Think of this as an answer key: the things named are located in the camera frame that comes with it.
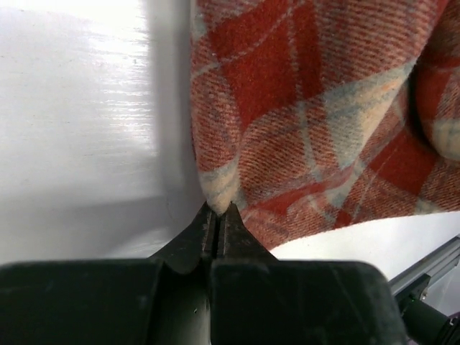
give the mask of plaid cloth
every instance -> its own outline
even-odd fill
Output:
[[[460,210],[460,0],[197,0],[201,185],[269,249]]]

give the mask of cloth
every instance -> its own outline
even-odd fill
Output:
[[[197,0],[191,30],[203,192],[267,248],[460,210],[460,0]]]

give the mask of black cylindrical object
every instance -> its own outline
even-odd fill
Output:
[[[445,316],[421,300],[408,300],[402,320],[408,336],[420,345],[453,345],[460,339],[460,320]]]

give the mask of plaid scarf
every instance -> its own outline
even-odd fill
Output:
[[[267,248],[460,210],[460,0],[196,0],[191,40],[203,192]]]

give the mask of plaid pattern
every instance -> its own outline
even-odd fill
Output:
[[[197,0],[192,125],[209,205],[235,202],[269,249],[460,210],[459,66],[460,0]]]

